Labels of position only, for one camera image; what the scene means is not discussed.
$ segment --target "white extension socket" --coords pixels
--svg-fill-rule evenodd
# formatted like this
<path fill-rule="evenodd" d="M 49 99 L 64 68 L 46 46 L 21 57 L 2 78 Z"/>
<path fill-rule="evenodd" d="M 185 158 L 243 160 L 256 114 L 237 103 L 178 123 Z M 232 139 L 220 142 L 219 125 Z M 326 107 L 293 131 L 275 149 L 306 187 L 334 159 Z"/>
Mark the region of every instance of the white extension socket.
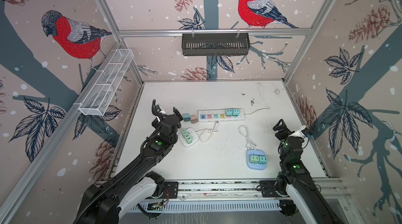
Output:
<path fill-rule="evenodd" d="M 232 109 L 239 110 L 240 113 L 237 116 L 226 116 L 226 109 L 222 110 L 204 110 L 198 111 L 198 121 L 201 122 L 224 122 L 224 121 L 243 121 L 244 111 L 243 109 Z"/>
<path fill-rule="evenodd" d="M 188 135 L 191 137 L 192 142 L 191 143 L 187 143 L 186 139 L 184 138 L 183 134 L 180 132 L 178 133 L 178 138 L 180 139 L 180 141 L 183 143 L 183 145 L 185 147 L 190 147 L 192 145 L 194 145 L 195 143 L 197 143 L 198 141 L 198 134 L 197 132 L 195 132 L 195 130 L 193 128 L 187 128 L 186 131 L 188 132 Z"/>

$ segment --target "blue extension socket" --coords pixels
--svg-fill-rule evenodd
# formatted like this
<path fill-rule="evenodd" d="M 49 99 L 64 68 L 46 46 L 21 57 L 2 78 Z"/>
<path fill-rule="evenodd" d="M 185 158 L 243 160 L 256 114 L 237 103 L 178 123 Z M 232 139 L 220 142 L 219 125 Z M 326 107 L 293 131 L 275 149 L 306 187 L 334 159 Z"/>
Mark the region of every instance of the blue extension socket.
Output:
<path fill-rule="evenodd" d="M 264 170 L 267 167 L 267 164 L 250 163 L 250 156 L 251 155 L 265 156 L 265 153 L 263 151 L 261 151 L 261 150 L 254 150 L 254 149 L 250 149 L 250 150 L 247 151 L 246 160 L 247 160 L 247 166 L 250 169 Z"/>

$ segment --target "robotic arm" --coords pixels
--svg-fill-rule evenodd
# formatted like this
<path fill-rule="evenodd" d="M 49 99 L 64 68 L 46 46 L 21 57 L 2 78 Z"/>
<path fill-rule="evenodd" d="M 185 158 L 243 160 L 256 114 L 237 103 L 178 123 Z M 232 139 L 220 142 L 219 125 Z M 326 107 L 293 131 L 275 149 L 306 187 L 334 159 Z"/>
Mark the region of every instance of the robotic arm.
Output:
<path fill-rule="evenodd" d="M 117 224 L 119 218 L 143 199 L 162 195 L 164 178 L 156 172 L 145 173 L 177 142 L 183 117 L 174 107 L 173 112 L 173 115 L 163 114 L 153 100 L 152 113 L 157 116 L 152 122 L 155 131 L 142 143 L 140 154 L 121 172 L 100 187 L 88 187 L 73 224 Z"/>
<path fill-rule="evenodd" d="M 308 128 L 302 126 L 299 131 L 290 131 L 281 119 L 273 130 L 278 131 L 275 136 L 281 141 L 278 151 L 282 171 L 277 176 L 277 192 L 291 197 L 306 223 L 343 224 L 325 201 L 300 160 L 303 153 L 301 145 L 311 136 Z"/>

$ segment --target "white cable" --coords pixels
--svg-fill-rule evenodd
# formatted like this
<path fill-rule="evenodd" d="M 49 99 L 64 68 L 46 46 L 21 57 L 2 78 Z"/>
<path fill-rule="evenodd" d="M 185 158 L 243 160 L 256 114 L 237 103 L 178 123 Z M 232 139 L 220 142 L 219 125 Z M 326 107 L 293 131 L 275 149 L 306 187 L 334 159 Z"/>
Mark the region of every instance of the white cable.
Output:
<path fill-rule="evenodd" d="M 219 122 L 218 121 L 215 121 L 215 125 L 214 125 L 214 128 L 211 130 L 211 129 L 203 129 L 203 130 L 199 130 L 199 131 L 202 131 L 201 132 L 201 134 L 200 134 L 200 136 L 199 136 L 199 140 L 201 141 L 201 142 L 203 142 L 203 143 L 206 143 L 206 142 L 208 142 L 210 139 L 211 139 L 211 137 L 212 137 L 212 135 L 214 134 L 214 132 L 217 132 L 217 128 L 218 128 L 218 124 L 219 124 Z M 204 133 L 210 133 L 211 135 L 209 135 L 209 138 L 207 139 L 207 141 L 202 141 L 201 140 L 201 138 L 202 138 L 202 135 L 204 134 Z"/>
<path fill-rule="evenodd" d="M 241 131 L 242 128 L 246 129 L 246 134 L 245 134 L 245 135 L 244 135 L 244 133 Z M 249 138 L 249 130 L 247 129 L 247 127 L 246 127 L 246 126 L 239 126 L 239 133 L 240 133 L 240 135 L 242 135 L 242 136 L 247 140 L 247 142 L 246 142 L 246 148 L 247 148 L 248 150 L 250 150 L 250 149 L 254 149 L 254 150 L 255 150 L 255 147 L 257 146 L 257 144 L 254 143 L 254 142 Z"/>
<path fill-rule="evenodd" d="M 275 91 L 274 91 L 275 94 L 276 94 L 276 95 L 279 95 L 279 90 L 278 90 L 278 88 L 275 86 L 275 84 L 272 84 L 272 83 L 270 83 L 270 82 L 263 82 L 263 83 L 259 82 L 258 85 L 260 86 L 260 90 L 261 90 L 261 98 L 262 98 L 262 100 L 263 100 L 265 106 L 267 106 L 267 107 L 266 107 L 266 108 L 262 108 L 262 109 L 258 109 L 258 110 L 256 110 L 256 111 L 254 111 L 253 113 L 249 113 L 249 114 L 245 114 L 245 115 L 253 115 L 253 114 L 255 114 L 255 113 L 259 112 L 259 111 L 268 110 L 268 109 L 269 109 L 269 106 L 268 106 L 267 102 L 265 102 L 265 100 L 264 100 L 264 96 L 263 96 L 263 87 L 261 86 L 262 84 L 270 84 L 270 85 L 274 86 L 274 87 L 275 87 Z"/>

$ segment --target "bird head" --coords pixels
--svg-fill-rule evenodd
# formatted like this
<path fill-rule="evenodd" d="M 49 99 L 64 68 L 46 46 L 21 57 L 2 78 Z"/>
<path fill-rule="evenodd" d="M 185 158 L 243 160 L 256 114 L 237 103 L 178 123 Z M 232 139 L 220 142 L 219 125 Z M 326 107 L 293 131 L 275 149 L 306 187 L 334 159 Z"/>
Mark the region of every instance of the bird head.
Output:
<path fill-rule="evenodd" d="M 63 17 L 62 14 L 54 10 L 47 11 L 46 14 L 43 15 L 42 26 L 46 36 L 59 35 L 57 32 L 56 22 L 61 17 Z"/>

